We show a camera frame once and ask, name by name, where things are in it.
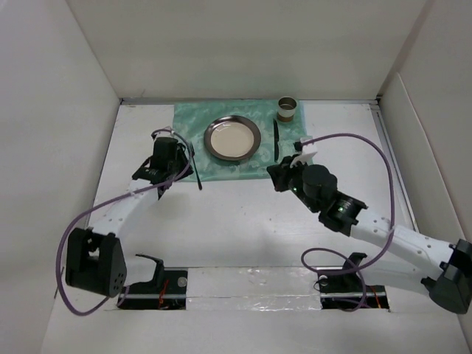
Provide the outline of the dark metal fork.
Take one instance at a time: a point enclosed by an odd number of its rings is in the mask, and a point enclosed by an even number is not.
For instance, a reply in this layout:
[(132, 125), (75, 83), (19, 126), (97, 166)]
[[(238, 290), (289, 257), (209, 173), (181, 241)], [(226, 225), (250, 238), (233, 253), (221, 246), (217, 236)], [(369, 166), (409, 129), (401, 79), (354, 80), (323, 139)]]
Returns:
[(201, 183), (201, 179), (200, 179), (200, 176), (199, 176), (199, 173), (198, 173), (197, 164), (196, 164), (196, 161), (195, 161), (195, 148), (193, 146), (193, 143), (191, 143), (191, 142), (190, 142), (190, 152), (191, 152), (191, 158), (192, 158), (192, 163), (193, 163), (193, 170), (195, 172), (195, 177), (196, 177), (197, 184), (198, 184), (198, 189), (200, 191), (202, 191), (203, 186), (202, 186), (202, 183)]

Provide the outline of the green satin placemat cloth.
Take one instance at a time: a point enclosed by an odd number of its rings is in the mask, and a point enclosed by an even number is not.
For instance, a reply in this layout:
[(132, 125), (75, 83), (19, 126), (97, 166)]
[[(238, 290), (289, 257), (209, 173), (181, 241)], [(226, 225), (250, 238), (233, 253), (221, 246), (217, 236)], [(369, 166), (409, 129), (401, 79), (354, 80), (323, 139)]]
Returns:
[[(254, 122), (262, 141), (257, 152), (241, 162), (228, 162), (212, 156), (204, 146), (204, 131), (214, 120), (239, 115)], [(174, 105), (173, 128), (195, 148), (195, 161), (202, 181), (228, 181), (268, 178), (266, 168), (274, 163), (273, 119), (276, 100), (210, 100)]]

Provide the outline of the round metal plate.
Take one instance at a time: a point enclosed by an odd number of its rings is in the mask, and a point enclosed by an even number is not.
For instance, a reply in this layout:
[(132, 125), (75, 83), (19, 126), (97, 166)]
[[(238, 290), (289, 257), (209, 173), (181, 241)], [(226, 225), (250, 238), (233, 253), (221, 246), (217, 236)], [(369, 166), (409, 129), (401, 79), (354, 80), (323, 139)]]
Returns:
[(204, 131), (204, 146), (215, 158), (238, 162), (253, 156), (262, 136), (257, 125), (246, 117), (227, 115), (211, 122)]

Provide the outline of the black table knife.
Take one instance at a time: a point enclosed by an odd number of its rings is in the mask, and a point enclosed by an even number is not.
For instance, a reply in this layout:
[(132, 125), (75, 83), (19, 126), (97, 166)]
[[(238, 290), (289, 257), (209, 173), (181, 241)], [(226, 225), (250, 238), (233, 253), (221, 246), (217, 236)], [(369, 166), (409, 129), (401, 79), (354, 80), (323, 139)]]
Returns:
[(280, 156), (280, 147), (279, 147), (279, 140), (280, 140), (280, 132), (278, 127), (278, 122), (276, 119), (273, 119), (273, 131), (274, 131), (274, 161), (278, 162)]

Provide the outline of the metal cup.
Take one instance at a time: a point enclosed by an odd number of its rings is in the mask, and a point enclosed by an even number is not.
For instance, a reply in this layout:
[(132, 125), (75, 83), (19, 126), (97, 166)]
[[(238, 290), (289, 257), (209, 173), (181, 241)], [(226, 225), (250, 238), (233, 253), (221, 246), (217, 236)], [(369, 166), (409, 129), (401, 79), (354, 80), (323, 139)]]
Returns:
[(277, 119), (280, 122), (291, 122), (298, 103), (293, 97), (281, 97), (277, 102)]

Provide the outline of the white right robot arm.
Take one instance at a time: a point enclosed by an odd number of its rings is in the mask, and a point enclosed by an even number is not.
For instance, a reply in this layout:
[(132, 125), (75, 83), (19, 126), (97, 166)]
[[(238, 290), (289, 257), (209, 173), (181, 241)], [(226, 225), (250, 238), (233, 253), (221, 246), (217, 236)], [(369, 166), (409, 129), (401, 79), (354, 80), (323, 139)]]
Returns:
[(277, 192), (290, 190), (319, 222), (333, 232), (381, 247), (409, 264), (380, 273), (397, 288), (426, 294), (436, 305), (465, 314), (471, 304), (471, 243), (436, 240), (368, 211), (367, 205), (339, 192), (337, 178), (322, 165), (295, 162), (288, 156), (268, 167)]

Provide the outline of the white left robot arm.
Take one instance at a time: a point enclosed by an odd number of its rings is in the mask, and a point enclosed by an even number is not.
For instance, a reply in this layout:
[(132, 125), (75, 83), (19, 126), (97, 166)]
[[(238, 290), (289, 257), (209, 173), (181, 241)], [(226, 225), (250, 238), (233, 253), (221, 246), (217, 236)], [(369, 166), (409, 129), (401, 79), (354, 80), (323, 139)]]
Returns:
[(131, 176), (127, 192), (98, 206), (110, 208), (86, 229), (67, 233), (66, 284), (115, 297), (125, 286), (127, 267), (121, 239), (171, 185), (192, 174), (189, 143), (178, 134), (154, 136), (151, 156)]

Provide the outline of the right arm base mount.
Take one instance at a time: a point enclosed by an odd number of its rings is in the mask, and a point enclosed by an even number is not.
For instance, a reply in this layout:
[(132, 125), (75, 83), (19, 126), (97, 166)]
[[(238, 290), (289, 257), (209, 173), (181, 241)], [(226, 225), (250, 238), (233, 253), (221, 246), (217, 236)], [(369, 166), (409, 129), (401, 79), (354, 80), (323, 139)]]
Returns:
[[(313, 284), (320, 294), (322, 310), (353, 310), (361, 301), (363, 288), (356, 274), (328, 276), (327, 271), (341, 270), (337, 267), (317, 267), (321, 271)], [(383, 285), (366, 285), (366, 297), (361, 309), (389, 310), (386, 289)]]

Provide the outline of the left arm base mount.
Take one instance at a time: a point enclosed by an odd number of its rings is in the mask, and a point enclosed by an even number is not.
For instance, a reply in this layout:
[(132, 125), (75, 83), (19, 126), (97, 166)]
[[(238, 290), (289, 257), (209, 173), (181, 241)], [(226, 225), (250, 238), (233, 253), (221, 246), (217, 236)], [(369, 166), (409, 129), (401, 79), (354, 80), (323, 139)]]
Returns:
[(187, 269), (165, 269), (158, 278), (130, 285), (119, 295), (120, 310), (185, 310)]

